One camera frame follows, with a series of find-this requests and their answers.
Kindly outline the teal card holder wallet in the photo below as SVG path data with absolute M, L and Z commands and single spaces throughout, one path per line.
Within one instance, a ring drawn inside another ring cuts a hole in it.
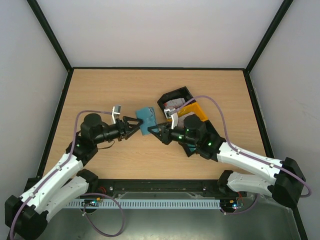
M 140 131 L 143 136 L 149 135 L 149 127 L 157 125 L 156 113 L 153 107 L 143 107 L 135 111 L 135 115 L 138 119 L 143 121 L 140 126 Z

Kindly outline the yellow bin with cards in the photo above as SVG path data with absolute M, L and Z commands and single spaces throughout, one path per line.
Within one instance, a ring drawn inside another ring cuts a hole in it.
M 195 114 L 200 118 L 201 121 L 205 122 L 209 118 L 203 111 L 203 109 L 200 107 L 200 105 L 197 102 L 188 104 L 184 106 L 180 111 L 178 111 L 177 115 L 178 117 L 187 117 L 189 115 Z

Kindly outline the black bin with teal cards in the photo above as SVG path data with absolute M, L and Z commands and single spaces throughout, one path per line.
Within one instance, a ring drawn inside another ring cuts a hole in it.
M 221 137 L 216 131 L 212 123 L 207 120 L 204 122 L 206 126 L 206 136 L 204 141 L 198 145 L 191 145 L 186 143 L 179 143 L 186 153 L 187 157 L 192 156 L 193 154 L 200 155 L 206 160 L 213 160 L 218 162 L 217 155 L 221 152 L 220 147 L 223 143 L 226 143 L 226 139 Z

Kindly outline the black bin with red cards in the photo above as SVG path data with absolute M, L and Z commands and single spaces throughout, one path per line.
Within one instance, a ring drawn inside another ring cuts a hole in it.
M 175 89 L 173 91 L 164 93 L 157 101 L 157 104 L 159 108 L 161 109 L 163 115 L 166 117 L 166 114 L 164 113 L 164 110 L 167 108 L 165 104 L 171 100 L 177 100 L 177 99 L 183 99 L 184 102 L 189 101 L 192 99 L 193 96 L 188 90 L 186 86 L 180 87 L 178 89 Z

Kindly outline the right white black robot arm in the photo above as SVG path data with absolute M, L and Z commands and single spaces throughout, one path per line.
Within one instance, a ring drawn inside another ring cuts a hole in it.
M 195 153 L 207 160 L 234 165 L 248 172 L 241 174 L 225 170 L 220 176 L 220 191 L 252 192 L 272 197 L 287 208 L 295 208 L 302 197 L 305 176 L 298 163 L 289 157 L 285 160 L 261 156 L 236 147 L 221 137 L 195 114 L 184 119 L 183 127 L 161 123 L 147 129 L 163 144 L 172 141 L 192 145 Z

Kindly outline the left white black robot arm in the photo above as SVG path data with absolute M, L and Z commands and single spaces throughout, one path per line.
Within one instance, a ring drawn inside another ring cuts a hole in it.
M 98 153 L 98 144 L 127 140 L 143 120 L 112 114 L 112 124 L 103 122 L 102 111 L 88 110 L 81 125 L 76 124 L 73 139 L 55 166 L 19 197 L 10 196 L 4 205 L 9 238 L 19 235 L 36 240 L 50 220 L 70 201 L 81 196 L 107 198 L 98 190 L 99 178 L 86 164 Z

